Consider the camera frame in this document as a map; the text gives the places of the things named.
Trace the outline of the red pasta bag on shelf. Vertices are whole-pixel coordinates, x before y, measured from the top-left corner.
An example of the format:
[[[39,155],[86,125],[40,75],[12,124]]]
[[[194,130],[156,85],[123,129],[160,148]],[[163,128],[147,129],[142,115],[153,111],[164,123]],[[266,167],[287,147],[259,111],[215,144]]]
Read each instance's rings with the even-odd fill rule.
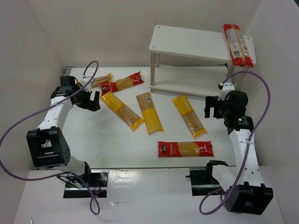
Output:
[[[237,67],[253,68],[254,65],[240,27],[235,24],[224,24],[223,29],[232,64]]]

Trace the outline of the yellow pasta bag right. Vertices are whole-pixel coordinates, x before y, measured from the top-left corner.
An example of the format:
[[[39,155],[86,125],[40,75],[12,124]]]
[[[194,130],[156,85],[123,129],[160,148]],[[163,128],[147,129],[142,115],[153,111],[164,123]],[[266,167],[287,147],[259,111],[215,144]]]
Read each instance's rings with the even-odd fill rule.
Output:
[[[197,139],[201,134],[207,132],[197,114],[195,113],[194,109],[192,108],[186,95],[173,98],[172,101],[194,139]]]

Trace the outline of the red pasta bag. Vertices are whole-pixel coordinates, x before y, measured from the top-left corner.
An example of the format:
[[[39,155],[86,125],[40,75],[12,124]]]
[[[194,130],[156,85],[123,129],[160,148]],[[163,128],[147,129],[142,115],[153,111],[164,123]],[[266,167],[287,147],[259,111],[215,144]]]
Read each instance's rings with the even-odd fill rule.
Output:
[[[253,68],[254,65],[240,27],[235,24],[224,24],[223,29],[232,64],[237,67]]]
[[[144,81],[141,78],[140,72],[137,72],[123,79],[118,79],[115,82],[100,82],[98,83],[98,86],[100,87],[103,96],[107,92],[122,91],[143,83]]]
[[[214,157],[211,141],[158,142],[158,157]]]

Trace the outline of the thin yellow pasta bag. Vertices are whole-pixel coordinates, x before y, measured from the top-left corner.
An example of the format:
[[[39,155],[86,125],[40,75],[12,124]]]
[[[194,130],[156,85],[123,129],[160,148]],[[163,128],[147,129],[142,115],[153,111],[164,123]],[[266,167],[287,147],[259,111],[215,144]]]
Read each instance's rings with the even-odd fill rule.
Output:
[[[111,82],[112,80],[112,73],[108,73],[105,76],[101,76],[101,77],[96,77],[93,84],[92,84],[92,88],[95,88],[98,86],[99,83],[102,82]]]

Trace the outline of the yellow pasta bag left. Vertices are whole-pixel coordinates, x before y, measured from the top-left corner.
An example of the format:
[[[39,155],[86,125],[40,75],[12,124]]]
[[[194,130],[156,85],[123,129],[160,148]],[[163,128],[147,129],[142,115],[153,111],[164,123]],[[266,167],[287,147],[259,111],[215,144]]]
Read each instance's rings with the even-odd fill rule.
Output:
[[[100,98],[132,131],[144,122],[139,115],[125,105],[111,91]]]

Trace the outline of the white two-tier shelf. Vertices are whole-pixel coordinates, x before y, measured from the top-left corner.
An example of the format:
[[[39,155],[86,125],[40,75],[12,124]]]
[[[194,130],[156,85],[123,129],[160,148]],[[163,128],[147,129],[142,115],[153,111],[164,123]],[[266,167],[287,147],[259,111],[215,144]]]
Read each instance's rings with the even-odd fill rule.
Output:
[[[149,44],[150,82],[154,91],[218,96],[218,84],[233,72],[223,33],[156,25]]]

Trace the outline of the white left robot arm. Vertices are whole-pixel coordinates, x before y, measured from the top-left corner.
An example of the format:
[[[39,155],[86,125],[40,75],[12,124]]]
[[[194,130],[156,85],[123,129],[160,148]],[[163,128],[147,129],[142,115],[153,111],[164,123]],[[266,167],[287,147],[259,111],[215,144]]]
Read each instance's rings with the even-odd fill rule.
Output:
[[[92,172],[87,162],[71,155],[70,147],[63,135],[63,127],[73,106],[95,112],[100,109],[100,92],[91,99],[95,78],[83,77],[79,83],[73,76],[60,78],[51,97],[51,109],[35,130],[27,132],[26,139],[33,164],[36,168],[57,169],[75,173],[85,182],[92,180]]]

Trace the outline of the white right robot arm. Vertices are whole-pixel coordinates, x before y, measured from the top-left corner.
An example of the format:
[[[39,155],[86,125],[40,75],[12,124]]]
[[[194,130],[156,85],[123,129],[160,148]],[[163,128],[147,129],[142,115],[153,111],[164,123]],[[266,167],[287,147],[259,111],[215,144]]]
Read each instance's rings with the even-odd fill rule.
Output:
[[[261,215],[271,200],[273,190],[265,185],[259,171],[254,143],[254,124],[246,116],[247,94],[230,91],[222,96],[207,96],[205,118],[223,119],[232,142],[237,175],[233,175],[224,161],[210,160],[206,165],[206,177],[219,185],[221,206],[228,212]]]

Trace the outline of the red pasta bag front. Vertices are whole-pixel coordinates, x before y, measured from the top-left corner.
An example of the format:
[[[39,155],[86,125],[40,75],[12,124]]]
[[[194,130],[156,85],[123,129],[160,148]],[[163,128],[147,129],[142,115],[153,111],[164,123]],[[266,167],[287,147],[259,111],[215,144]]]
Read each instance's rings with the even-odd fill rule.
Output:
[[[214,157],[211,141],[158,142],[158,157]]]

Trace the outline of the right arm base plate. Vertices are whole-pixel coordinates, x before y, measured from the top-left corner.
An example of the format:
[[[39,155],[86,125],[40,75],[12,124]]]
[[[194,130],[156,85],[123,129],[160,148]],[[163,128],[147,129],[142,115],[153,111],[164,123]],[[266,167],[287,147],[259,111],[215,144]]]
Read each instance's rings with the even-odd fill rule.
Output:
[[[206,196],[220,188],[216,180],[206,177],[206,170],[204,168],[191,168],[189,174],[186,176],[191,182],[192,196]]]

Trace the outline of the yellow pasta bag centre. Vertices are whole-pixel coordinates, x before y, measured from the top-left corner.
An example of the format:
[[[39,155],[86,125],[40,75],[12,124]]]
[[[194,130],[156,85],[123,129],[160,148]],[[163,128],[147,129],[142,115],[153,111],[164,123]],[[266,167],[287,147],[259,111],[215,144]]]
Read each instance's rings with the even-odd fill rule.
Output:
[[[155,110],[151,94],[146,92],[137,95],[136,98],[147,127],[148,135],[156,132],[164,132],[158,114]]]

